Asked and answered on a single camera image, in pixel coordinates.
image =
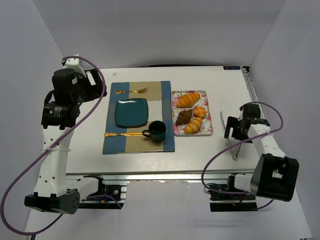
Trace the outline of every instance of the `white label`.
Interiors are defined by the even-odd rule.
[[[72,84],[76,84],[77,82],[78,82],[78,79],[77,79],[77,78],[75,78],[75,79],[72,80]]]

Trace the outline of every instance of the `cup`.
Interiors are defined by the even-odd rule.
[[[153,121],[148,130],[143,130],[142,135],[150,138],[154,142],[162,142],[166,138],[167,127],[162,121]]]

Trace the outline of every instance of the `blue and beige placemat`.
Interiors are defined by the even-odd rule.
[[[146,93],[121,93],[115,91],[133,91],[148,88]],[[115,122],[115,110],[118,100],[141,98],[148,103],[148,122],[142,127],[121,128]],[[102,154],[174,152],[175,138],[173,133],[171,110],[170,81],[114,82],[111,84],[108,114],[105,131],[108,133],[133,133],[148,129],[153,121],[163,121],[166,125],[166,137],[163,142],[153,142],[145,136],[105,137]]]

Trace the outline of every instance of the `plate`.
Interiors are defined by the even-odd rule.
[[[115,106],[115,124],[118,127],[139,127],[147,124],[148,103],[145,98],[118,100]]]
[[[181,96],[185,94],[196,93],[200,94],[200,99],[195,102],[192,107],[177,107],[177,103],[180,100]],[[201,128],[192,134],[185,134],[185,125],[176,125],[176,121],[180,111],[185,111],[192,109],[191,121],[196,117],[193,109],[195,107],[204,107],[206,110],[206,116],[203,118]],[[209,108],[209,101],[207,97],[207,92],[204,90],[189,90],[189,91],[172,91],[171,92],[171,109],[172,109],[172,124],[173,124],[173,133],[177,136],[205,136],[211,135],[213,133],[211,113]]]

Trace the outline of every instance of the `mug handle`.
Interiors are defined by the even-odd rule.
[[[150,138],[150,131],[149,130],[143,130],[142,131],[142,135],[145,136],[145,137]]]

